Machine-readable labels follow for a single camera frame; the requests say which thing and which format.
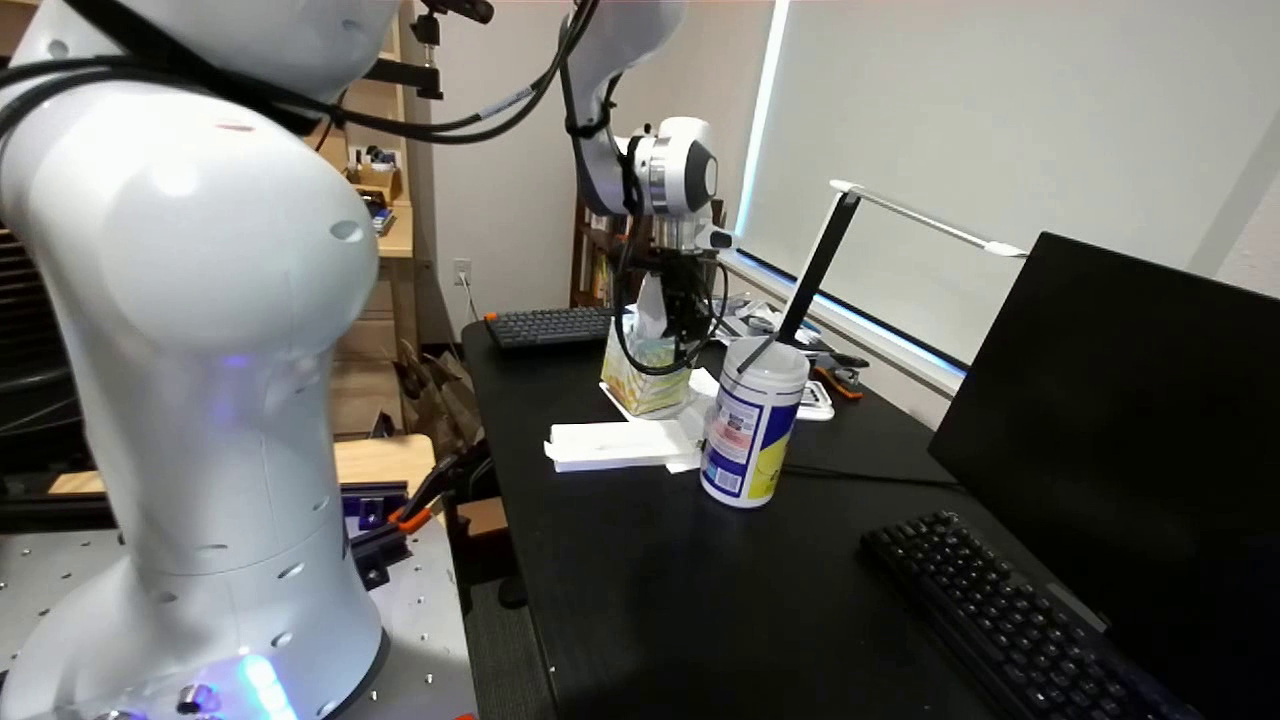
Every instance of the paper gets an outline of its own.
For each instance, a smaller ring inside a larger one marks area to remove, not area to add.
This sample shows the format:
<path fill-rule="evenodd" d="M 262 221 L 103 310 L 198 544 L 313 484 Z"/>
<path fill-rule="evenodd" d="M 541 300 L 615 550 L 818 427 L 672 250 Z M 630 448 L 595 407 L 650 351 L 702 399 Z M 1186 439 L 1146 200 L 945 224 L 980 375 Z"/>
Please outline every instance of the paper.
<path fill-rule="evenodd" d="M 555 472 L 702 465 L 677 420 L 553 425 L 545 453 Z"/>

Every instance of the light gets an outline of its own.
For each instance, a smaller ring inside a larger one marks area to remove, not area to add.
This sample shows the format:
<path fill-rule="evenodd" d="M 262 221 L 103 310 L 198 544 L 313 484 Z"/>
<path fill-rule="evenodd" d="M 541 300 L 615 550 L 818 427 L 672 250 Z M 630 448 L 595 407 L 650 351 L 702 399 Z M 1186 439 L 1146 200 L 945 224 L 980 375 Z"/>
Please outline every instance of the light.
<path fill-rule="evenodd" d="M 893 200 L 893 198 L 878 198 L 878 193 L 867 193 L 865 184 L 834 180 L 834 187 L 838 187 L 838 193 L 852 193 L 852 198 L 859 198 L 865 205 L 888 207 L 893 215 L 904 215 L 904 221 L 911 221 L 911 224 L 935 228 L 935 233 L 945 233 L 945 238 L 951 238 L 951 240 L 960 240 L 960 244 L 970 244 L 970 250 L 980 250 L 980 254 L 990 254 L 990 257 L 1030 262 L 1030 254 L 1015 250 L 1015 244 L 980 238 L 980 233 L 971 233 L 971 228 L 960 228 L 960 224 L 951 224 L 951 221 L 942 221 L 942 215 L 920 214 L 920 207 L 911 207 L 911 205 L 901 205 L 901 200 Z"/>
<path fill-rule="evenodd" d="M 252 708 L 252 718 L 264 720 L 295 720 L 288 691 L 271 669 L 271 659 L 264 657 L 243 657 L 240 659 L 240 679 L 243 679 L 243 705 Z"/>
<path fill-rule="evenodd" d="M 754 135 L 749 135 L 745 193 L 739 193 L 732 238 L 745 238 L 749 221 L 754 221 L 754 198 L 755 198 L 755 177 L 762 177 L 762 144 L 763 144 L 763 127 L 770 127 L 770 105 L 774 105 L 778 70 L 781 70 L 781 58 L 783 58 L 789 14 L 792 14 L 792 0 L 778 0 L 774 3 L 770 42 L 763 42 L 763 70 L 762 70 L 762 90 L 755 90 L 755 112 L 754 112 Z"/>

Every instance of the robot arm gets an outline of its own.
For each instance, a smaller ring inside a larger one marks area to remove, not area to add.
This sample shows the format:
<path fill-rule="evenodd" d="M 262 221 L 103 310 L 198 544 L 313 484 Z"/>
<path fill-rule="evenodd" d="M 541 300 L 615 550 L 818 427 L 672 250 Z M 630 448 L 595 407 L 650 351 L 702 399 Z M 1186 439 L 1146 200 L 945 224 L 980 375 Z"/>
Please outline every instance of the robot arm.
<path fill-rule="evenodd" d="M 713 200 L 717 157 L 702 119 L 663 119 L 634 140 L 608 127 L 619 71 L 652 58 L 677 21 L 681 0 L 601 3 L 559 71 L 582 198 L 595 215 L 687 215 Z"/>

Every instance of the computer monitor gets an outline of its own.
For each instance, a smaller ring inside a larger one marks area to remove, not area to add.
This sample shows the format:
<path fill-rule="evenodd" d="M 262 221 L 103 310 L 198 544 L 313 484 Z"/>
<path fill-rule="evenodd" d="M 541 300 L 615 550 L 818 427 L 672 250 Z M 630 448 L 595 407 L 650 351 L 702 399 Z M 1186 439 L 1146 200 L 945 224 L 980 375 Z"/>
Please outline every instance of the computer monitor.
<path fill-rule="evenodd" d="M 1280 714 L 1280 300 L 1042 238 L 932 453 L 1119 653 Z"/>

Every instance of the blue light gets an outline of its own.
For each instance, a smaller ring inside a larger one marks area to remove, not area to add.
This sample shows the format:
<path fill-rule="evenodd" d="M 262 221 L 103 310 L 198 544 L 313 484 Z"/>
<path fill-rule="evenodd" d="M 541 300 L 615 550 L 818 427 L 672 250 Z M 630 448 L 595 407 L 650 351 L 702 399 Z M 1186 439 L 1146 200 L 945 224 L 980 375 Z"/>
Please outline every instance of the blue light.
<path fill-rule="evenodd" d="M 248 356 L 248 351 L 224 351 L 215 363 L 221 363 L 224 371 L 248 371 L 248 370 L 258 363 L 258 356 Z"/>
<path fill-rule="evenodd" d="M 271 659 L 243 657 L 240 679 L 243 679 L 243 705 L 252 708 L 252 718 L 295 720 Z"/>

